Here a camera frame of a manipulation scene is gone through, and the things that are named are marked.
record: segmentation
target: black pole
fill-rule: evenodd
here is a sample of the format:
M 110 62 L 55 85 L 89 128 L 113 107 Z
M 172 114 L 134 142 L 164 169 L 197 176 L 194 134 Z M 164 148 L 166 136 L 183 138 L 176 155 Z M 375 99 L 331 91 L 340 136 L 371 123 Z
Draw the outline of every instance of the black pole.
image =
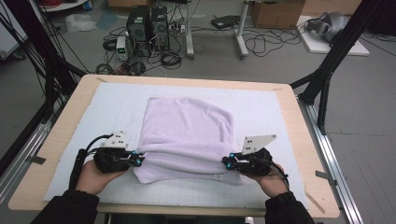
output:
M 290 84 L 293 89 L 296 89 L 308 83 L 304 92 L 298 95 L 299 99 L 308 105 L 312 105 L 321 92 L 318 126 L 322 134 L 326 134 L 324 125 L 332 74 L 355 45 L 367 25 L 373 20 L 381 7 L 384 6 L 385 2 L 386 0 L 362 0 L 320 67 L 313 74 Z

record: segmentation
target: table leg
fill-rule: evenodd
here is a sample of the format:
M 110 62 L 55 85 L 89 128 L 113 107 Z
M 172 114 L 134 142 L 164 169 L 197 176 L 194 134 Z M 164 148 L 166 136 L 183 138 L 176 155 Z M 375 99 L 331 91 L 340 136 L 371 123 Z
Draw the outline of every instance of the table leg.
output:
M 235 30 L 236 40 L 238 42 L 239 48 L 241 49 L 241 59 L 244 59 L 245 57 L 248 56 L 248 49 L 245 45 L 244 38 L 242 37 L 242 32 L 244 31 L 245 18 L 247 17 L 247 13 L 248 13 L 248 2 L 244 1 L 242 4 L 239 28 Z
M 191 0 L 187 1 L 187 24 L 186 24 L 186 49 L 187 57 L 190 60 L 194 59 L 194 46 L 192 44 L 192 33 L 191 33 Z

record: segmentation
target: towel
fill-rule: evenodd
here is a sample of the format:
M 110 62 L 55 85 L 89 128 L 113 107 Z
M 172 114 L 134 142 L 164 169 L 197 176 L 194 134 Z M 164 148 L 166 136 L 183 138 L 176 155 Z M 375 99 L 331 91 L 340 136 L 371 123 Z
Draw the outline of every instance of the towel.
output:
M 147 184 L 174 178 L 202 178 L 241 184 L 221 159 L 235 152 L 233 116 L 193 98 L 150 98 L 138 152 L 146 153 L 134 173 Z

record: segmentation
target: hand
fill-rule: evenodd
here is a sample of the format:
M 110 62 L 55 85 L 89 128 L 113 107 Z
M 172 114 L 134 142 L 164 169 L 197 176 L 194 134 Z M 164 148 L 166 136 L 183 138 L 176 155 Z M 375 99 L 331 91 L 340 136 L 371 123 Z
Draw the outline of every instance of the hand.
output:
M 126 171 L 104 174 L 98 170 L 94 161 L 87 161 L 82 168 L 81 175 L 79 176 L 78 183 L 76 185 L 76 190 L 96 195 L 100 193 L 113 179 L 123 175 L 124 173 L 126 173 Z
M 259 183 L 260 187 L 262 187 L 262 191 L 268 197 L 274 198 L 279 194 L 288 192 L 285 183 L 283 182 L 281 176 L 277 173 L 277 171 L 272 170 L 268 175 L 265 176 L 248 176 Z

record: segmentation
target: black sleeve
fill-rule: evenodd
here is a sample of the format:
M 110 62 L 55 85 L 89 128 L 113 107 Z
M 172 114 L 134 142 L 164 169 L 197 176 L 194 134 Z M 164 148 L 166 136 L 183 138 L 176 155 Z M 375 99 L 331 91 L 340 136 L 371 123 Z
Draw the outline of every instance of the black sleeve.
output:
M 279 194 L 265 202 L 266 224 L 315 224 L 302 203 L 292 192 Z
M 69 189 L 64 195 L 53 197 L 32 224 L 91 224 L 96 219 L 98 204 L 98 197 Z

